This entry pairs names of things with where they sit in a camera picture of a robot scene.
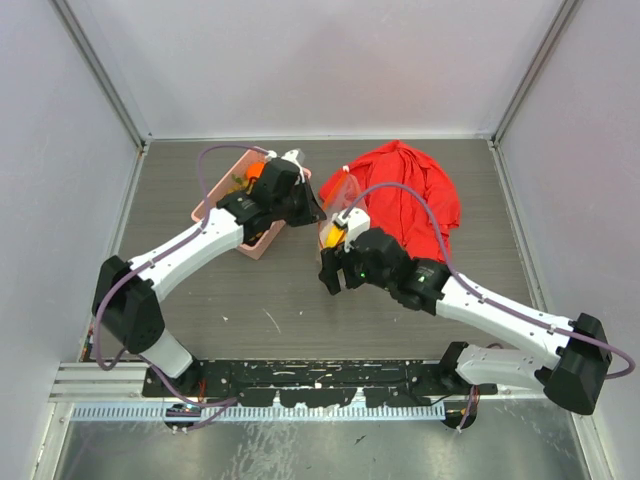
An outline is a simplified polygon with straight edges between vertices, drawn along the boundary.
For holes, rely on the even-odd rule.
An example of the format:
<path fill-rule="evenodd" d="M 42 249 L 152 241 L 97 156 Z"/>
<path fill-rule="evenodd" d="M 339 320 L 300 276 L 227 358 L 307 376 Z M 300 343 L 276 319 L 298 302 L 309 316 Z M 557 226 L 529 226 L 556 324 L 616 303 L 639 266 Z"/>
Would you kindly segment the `yellow lemon fruit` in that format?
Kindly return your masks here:
<path fill-rule="evenodd" d="M 335 248 L 341 244 L 346 236 L 346 229 L 333 223 L 327 225 L 320 234 L 322 248 Z"/>

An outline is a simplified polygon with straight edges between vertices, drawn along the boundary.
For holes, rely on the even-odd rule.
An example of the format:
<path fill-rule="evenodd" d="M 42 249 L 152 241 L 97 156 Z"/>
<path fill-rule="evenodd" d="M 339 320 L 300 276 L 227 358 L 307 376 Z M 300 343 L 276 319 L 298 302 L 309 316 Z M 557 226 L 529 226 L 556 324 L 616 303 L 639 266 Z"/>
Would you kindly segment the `orange tangerine fruit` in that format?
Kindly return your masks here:
<path fill-rule="evenodd" d="M 246 178 L 249 181 L 257 180 L 261 176 L 261 174 L 262 174 L 262 172 L 264 170 L 264 167 L 265 167 L 265 163 L 264 162 L 255 162 L 255 163 L 249 165 L 247 167 L 247 169 L 246 169 L 246 172 L 245 172 Z"/>

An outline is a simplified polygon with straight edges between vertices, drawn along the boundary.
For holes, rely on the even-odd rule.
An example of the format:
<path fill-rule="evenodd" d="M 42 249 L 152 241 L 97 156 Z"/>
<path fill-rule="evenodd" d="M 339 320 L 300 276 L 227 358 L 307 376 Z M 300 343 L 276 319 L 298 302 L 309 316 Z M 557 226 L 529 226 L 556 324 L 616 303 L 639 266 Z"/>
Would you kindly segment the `clear zip top bag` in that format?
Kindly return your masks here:
<path fill-rule="evenodd" d="M 356 177 L 349 171 L 348 166 L 343 166 L 338 172 L 338 179 L 334 186 L 330 188 L 329 193 L 322 202 L 327 219 L 318 226 L 318 249 L 322 251 L 320 234 L 321 231 L 329 224 L 333 223 L 333 217 L 336 213 L 353 208 L 360 208 L 367 213 L 367 207 L 363 199 L 356 202 L 361 194 L 361 189 Z"/>

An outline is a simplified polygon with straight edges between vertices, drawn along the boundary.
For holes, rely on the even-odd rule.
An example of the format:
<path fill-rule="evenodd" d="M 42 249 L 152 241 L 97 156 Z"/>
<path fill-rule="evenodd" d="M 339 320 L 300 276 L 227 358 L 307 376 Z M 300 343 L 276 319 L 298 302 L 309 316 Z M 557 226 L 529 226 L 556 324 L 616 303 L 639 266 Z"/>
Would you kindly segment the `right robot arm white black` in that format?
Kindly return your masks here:
<path fill-rule="evenodd" d="M 594 412 L 612 362 L 599 319 L 586 313 L 569 319 L 509 300 L 443 263 L 410 257 L 380 228 L 354 235 L 327 227 L 320 246 L 319 279 L 330 294 L 373 285 L 409 310 L 463 322 L 508 343 L 497 351 L 452 343 L 438 370 L 447 392 L 505 384 L 541 392 L 573 413 Z"/>

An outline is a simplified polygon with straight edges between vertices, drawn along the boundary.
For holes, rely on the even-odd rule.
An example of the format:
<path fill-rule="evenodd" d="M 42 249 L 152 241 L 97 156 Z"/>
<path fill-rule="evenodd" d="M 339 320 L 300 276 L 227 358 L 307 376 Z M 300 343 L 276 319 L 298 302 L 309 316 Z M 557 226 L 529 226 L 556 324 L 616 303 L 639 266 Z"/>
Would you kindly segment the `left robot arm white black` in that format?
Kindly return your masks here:
<path fill-rule="evenodd" d="M 149 361 L 176 395 L 193 394 L 204 377 L 202 364 L 169 332 L 160 304 L 211 260 L 265 241 L 274 224 L 298 227 L 323 220 L 303 161 L 299 149 L 270 153 L 248 189 L 222 197 L 199 223 L 128 261 L 107 259 L 95 290 L 94 330 L 107 329 L 126 352 Z"/>

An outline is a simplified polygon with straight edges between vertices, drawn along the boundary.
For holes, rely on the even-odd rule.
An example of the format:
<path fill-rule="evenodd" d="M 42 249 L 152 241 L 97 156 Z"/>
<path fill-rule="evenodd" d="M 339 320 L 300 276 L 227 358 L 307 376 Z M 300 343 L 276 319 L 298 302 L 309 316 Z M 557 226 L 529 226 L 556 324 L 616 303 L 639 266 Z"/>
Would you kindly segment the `brown longan bunch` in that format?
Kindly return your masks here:
<path fill-rule="evenodd" d="M 237 191 L 251 192 L 256 181 L 256 177 L 249 177 L 246 174 L 231 174 L 231 185 L 227 190 L 227 194 L 231 194 Z"/>

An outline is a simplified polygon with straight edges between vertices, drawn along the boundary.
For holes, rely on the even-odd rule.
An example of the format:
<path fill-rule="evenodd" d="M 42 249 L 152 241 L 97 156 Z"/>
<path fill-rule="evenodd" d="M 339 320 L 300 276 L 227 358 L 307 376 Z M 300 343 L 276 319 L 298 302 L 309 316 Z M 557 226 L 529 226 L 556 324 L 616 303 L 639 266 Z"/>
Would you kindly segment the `pink plastic basket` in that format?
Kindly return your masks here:
<path fill-rule="evenodd" d="M 244 191 L 227 194 L 231 174 L 243 175 L 249 165 L 264 162 L 267 150 L 247 146 L 241 158 L 212 188 L 204 189 L 204 199 L 192 212 L 196 239 L 213 243 L 222 252 L 236 249 L 252 259 L 260 258 L 280 230 L 288 225 L 276 221 L 269 228 L 244 227 Z M 310 184 L 310 173 L 304 169 Z"/>

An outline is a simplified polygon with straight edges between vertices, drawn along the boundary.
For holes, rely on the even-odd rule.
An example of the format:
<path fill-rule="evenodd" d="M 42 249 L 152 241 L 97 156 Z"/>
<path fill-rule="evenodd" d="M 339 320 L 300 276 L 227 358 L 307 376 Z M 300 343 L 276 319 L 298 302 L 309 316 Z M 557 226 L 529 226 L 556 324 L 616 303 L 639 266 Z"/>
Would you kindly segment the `red cloth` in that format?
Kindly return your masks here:
<path fill-rule="evenodd" d="M 412 257 L 445 261 L 461 204 L 454 183 L 432 157 L 393 140 L 347 167 L 362 191 L 387 182 L 409 187 L 385 186 L 366 196 L 371 226 L 392 235 Z"/>

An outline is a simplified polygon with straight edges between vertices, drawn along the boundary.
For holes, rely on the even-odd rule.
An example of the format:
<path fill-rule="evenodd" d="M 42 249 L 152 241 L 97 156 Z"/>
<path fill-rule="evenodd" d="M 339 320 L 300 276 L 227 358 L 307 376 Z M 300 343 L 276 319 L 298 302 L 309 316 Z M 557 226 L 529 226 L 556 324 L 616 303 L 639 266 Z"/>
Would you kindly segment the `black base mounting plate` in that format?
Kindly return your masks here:
<path fill-rule="evenodd" d="M 368 408 L 431 406 L 465 396 L 471 385 L 424 360 L 215 360 L 194 363 L 172 386 L 185 397 L 244 407 L 345 407 L 357 394 Z"/>

